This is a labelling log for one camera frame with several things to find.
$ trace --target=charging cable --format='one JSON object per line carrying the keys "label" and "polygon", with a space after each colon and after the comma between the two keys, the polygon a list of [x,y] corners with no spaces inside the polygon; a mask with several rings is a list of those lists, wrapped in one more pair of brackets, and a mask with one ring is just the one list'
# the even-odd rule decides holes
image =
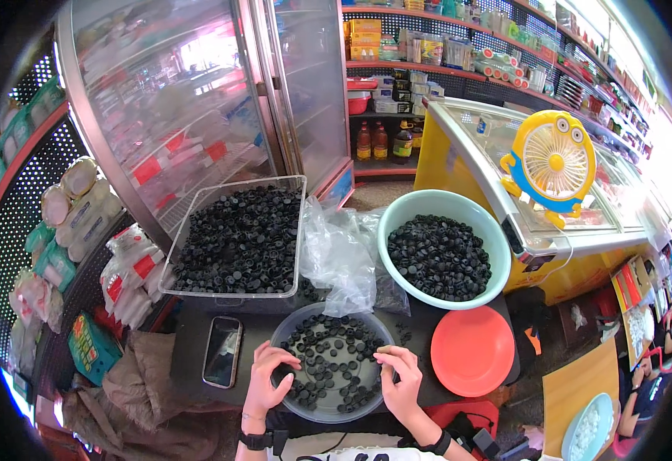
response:
{"label": "charging cable", "polygon": [[[567,258],[567,260],[566,260],[566,262],[565,262],[564,264],[562,264],[562,265],[560,265],[559,267],[557,267],[556,269],[553,269],[553,270],[551,270],[550,272],[548,272],[548,274],[546,274],[545,277],[544,277],[543,279],[541,279],[540,282],[538,282],[538,283],[534,283],[533,285],[531,285],[531,287],[541,285],[543,282],[546,281],[546,279],[548,279],[548,276],[549,276],[549,275],[553,274],[553,273],[556,272],[556,271],[560,271],[560,270],[562,270],[564,267],[566,267],[566,265],[569,263],[569,261],[571,261],[571,258],[574,257],[574,247],[571,246],[571,240],[570,240],[569,236],[566,234],[566,232],[562,231],[562,229],[559,229],[559,232],[562,233],[562,235],[564,236],[564,238],[565,238],[566,241],[567,241],[567,245],[569,245],[569,258]],[[526,280],[530,280],[530,279],[531,279],[531,275],[529,274],[529,275],[528,275],[528,278],[527,278]]]}

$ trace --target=phone screen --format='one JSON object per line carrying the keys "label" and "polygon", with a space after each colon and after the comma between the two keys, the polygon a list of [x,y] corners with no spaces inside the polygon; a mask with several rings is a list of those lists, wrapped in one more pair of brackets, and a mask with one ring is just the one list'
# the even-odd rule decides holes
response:
{"label": "phone screen", "polygon": [[211,322],[211,336],[202,377],[221,387],[233,385],[234,365],[239,346],[239,321],[216,317]]}

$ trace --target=black table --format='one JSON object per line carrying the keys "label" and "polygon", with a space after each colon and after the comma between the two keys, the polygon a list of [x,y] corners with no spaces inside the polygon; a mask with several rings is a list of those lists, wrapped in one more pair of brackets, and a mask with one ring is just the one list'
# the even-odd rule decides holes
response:
{"label": "black table", "polygon": [[[447,390],[433,373],[430,363],[430,342],[433,330],[439,320],[448,312],[444,309],[434,308],[413,297],[410,298],[410,311],[412,317],[405,317],[392,313],[376,311],[374,313],[390,334],[398,341],[400,334],[396,324],[402,323],[407,327],[413,337],[405,347],[419,357],[419,367],[423,372],[423,382],[418,394],[418,404],[421,407],[434,406],[442,403],[460,400],[461,397]],[[505,303],[505,297],[501,294],[488,304],[497,310],[510,325],[510,316]],[[208,334],[211,320],[216,315],[229,315],[238,318],[243,326],[241,349],[239,352],[239,364],[234,386],[231,389],[220,389],[209,386],[202,381],[202,362],[205,349],[208,346]],[[254,350],[261,343],[272,337],[277,325],[286,316],[278,315],[253,315],[253,314],[224,314],[212,313],[200,308],[188,307],[183,304],[177,323],[177,335],[175,348],[172,351],[172,365],[170,378],[178,392],[183,392],[190,398],[200,401],[223,401],[233,405],[243,405],[249,387],[251,365],[254,360]],[[515,347],[515,359],[505,383],[515,381],[520,373],[520,357]],[[387,411],[382,404],[376,411]]]}

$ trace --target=cartoon eyes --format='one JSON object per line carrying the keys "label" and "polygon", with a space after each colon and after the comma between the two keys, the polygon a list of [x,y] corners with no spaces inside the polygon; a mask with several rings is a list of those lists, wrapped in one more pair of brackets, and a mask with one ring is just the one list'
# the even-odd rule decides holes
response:
{"label": "cartoon eyes", "polygon": [[575,143],[581,143],[582,139],[584,138],[584,135],[581,133],[581,130],[579,128],[572,128],[571,130],[571,139]]}
{"label": "cartoon eyes", "polygon": [[564,118],[558,118],[556,119],[556,127],[562,133],[566,133],[567,131],[569,131],[569,122]]}

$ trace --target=person's right hand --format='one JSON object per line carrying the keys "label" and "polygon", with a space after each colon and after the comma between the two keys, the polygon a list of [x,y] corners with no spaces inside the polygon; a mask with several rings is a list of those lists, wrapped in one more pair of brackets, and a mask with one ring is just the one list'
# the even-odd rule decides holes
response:
{"label": "person's right hand", "polygon": [[254,363],[251,366],[249,391],[244,402],[244,413],[255,419],[264,419],[267,410],[277,406],[290,390],[294,375],[288,373],[275,388],[270,380],[272,372],[279,364],[288,364],[296,370],[301,369],[300,360],[279,347],[270,346],[270,342],[257,347],[254,351]]}
{"label": "person's right hand", "polygon": [[[423,373],[418,369],[418,357],[405,347],[382,346],[374,353],[377,363],[382,364],[382,395],[387,409],[405,425],[418,406],[418,390]],[[392,381],[393,370],[400,375],[400,382]]]}
{"label": "person's right hand", "polygon": [[636,368],[636,371],[633,372],[633,389],[641,387],[641,383],[644,382],[644,369],[642,367]]}

